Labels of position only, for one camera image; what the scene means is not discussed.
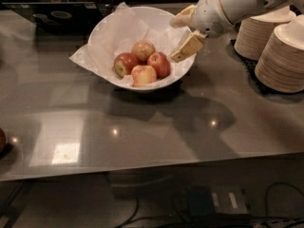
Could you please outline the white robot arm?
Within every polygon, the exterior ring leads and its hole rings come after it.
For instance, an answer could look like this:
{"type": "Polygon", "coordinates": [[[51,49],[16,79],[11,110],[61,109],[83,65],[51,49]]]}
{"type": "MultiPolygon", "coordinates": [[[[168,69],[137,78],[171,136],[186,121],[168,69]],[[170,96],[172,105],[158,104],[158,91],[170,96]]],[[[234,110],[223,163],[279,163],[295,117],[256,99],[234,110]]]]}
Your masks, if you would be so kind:
{"type": "Polygon", "coordinates": [[[219,38],[248,17],[290,4],[300,11],[304,10],[304,0],[199,0],[170,20],[172,28],[189,27],[195,30],[181,37],[170,58],[181,62],[201,50],[206,38],[219,38]]]}

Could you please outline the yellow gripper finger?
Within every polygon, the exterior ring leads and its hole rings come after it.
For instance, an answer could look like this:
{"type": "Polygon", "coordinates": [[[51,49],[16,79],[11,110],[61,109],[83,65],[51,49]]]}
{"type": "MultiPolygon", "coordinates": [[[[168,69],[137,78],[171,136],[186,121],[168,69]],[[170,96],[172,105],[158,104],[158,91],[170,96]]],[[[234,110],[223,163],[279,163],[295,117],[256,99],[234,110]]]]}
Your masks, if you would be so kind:
{"type": "Polygon", "coordinates": [[[204,47],[205,38],[206,36],[198,30],[186,31],[170,53],[170,58],[178,63],[193,56],[204,47]]]}
{"type": "Polygon", "coordinates": [[[169,22],[172,28],[193,27],[192,16],[195,11],[195,5],[190,5],[175,15],[169,22]]]}

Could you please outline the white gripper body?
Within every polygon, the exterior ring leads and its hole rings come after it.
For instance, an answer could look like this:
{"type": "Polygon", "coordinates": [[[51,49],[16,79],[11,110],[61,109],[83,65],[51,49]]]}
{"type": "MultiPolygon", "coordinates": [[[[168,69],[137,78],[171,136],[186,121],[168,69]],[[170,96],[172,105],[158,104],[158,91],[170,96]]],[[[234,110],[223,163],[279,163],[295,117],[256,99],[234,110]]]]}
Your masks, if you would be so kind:
{"type": "Polygon", "coordinates": [[[191,22],[195,29],[209,38],[218,38],[234,27],[225,15],[221,0],[199,0],[191,22]]]}

